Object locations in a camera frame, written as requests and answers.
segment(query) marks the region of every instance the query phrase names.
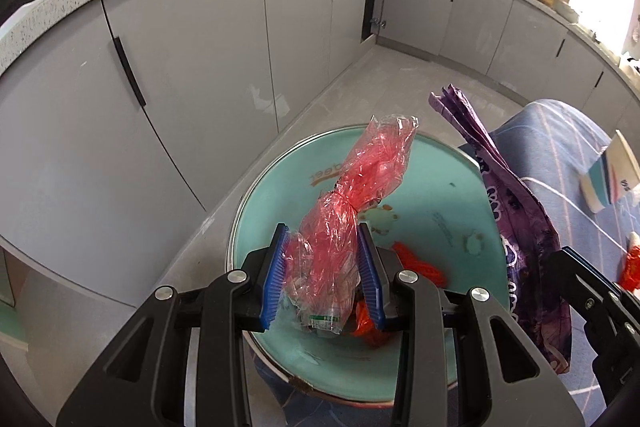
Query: purple plastic bag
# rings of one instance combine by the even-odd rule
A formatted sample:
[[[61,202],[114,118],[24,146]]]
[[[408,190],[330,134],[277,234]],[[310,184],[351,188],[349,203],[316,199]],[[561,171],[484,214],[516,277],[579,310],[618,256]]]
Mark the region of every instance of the purple plastic bag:
[[[560,250],[558,233],[527,185],[509,168],[476,112],[457,88],[431,93],[429,104],[474,148],[507,260],[510,312],[556,373],[571,359],[569,304],[545,274],[545,259]]]

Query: metal screw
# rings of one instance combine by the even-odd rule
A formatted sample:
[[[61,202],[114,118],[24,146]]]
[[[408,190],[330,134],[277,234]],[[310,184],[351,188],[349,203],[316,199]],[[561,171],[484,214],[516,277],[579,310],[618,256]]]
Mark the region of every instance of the metal screw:
[[[398,279],[402,282],[413,284],[418,280],[418,274],[416,272],[412,272],[411,270],[402,270],[398,274]]]
[[[489,300],[489,292],[484,288],[473,288],[471,290],[471,296],[480,302],[485,302]]]
[[[226,279],[229,282],[233,283],[244,282],[246,281],[246,273],[244,273],[242,270],[233,270],[233,272],[229,272],[229,274],[226,276]]]
[[[169,286],[160,286],[154,295],[159,301],[166,301],[174,295],[174,289]]]

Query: tile floor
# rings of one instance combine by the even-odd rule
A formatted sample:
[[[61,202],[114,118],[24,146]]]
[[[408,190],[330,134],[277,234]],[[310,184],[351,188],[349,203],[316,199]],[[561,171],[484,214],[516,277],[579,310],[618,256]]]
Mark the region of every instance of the tile floor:
[[[464,74],[379,46],[342,74],[258,158],[162,278],[178,291],[206,286],[225,271],[229,230],[238,203],[251,182],[280,154],[300,140],[332,128],[365,123],[372,114],[412,114],[420,130],[458,146],[460,135],[428,105],[431,91],[454,84],[464,91],[487,129],[494,129],[521,107]],[[76,293],[32,272],[17,303],[30,349],[12,351],[0,344],[32,402],[52,421],[71,390],[132,308]],[[270,391],[247,360],[247,380],[256,427],[282,427],[284,417]],[[194,425],[193,381],[188,387],[185,420]]]

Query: food stain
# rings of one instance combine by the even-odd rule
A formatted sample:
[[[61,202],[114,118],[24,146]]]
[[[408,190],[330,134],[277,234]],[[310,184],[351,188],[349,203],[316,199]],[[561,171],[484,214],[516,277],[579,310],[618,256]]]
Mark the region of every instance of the food stain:
[[[449,227],[447,227],[447,221],[445,221],[442,214],[439,212],[433,212],[431,214],[431,219],[433,219],[433,222],[438,226],[444,237],[447,238],[447,243],[449,243],[449,246],[453,247],[453,234],[449,230]]]
[[[465,237],[465,252],[471,255],[479,255],[484,247],[484,234],[472,232]]]
[[[394,221],[398,220],[398,214],[393,212],[390,204],[382,206],[374,206],[364,212],[358,214],[358,221],[365,221],[369,225],[369,230],[378,235],[387,235],[393,226]]]

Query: clear plastic bag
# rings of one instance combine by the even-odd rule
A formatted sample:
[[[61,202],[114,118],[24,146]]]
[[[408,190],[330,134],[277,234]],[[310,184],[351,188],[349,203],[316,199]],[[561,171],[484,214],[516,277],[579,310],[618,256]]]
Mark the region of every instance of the clear plastic bag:
[[[340,333],[359,282],[356,220],[402,182],[418,128],[413,116],[372,118],[323,194],[290,234],[285,291],[305,326]]]

